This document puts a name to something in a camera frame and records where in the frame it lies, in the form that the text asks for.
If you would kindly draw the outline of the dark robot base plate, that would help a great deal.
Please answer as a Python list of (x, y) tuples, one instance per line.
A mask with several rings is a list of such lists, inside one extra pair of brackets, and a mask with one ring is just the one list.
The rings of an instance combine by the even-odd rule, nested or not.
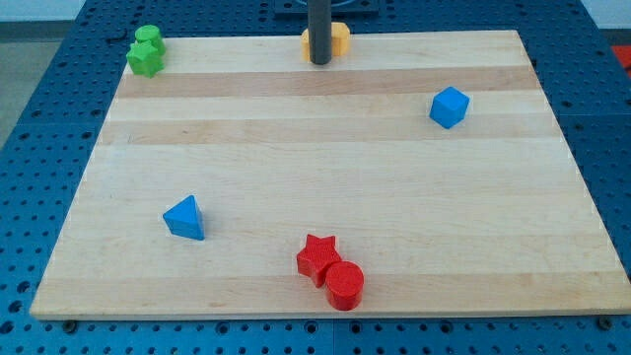
[[(307, 0), (273, 0), (275, 18), (306, 18)], [(331, 0), (333, 17), (348, 15), (375, 15), (380, 11), (381, 0)]]

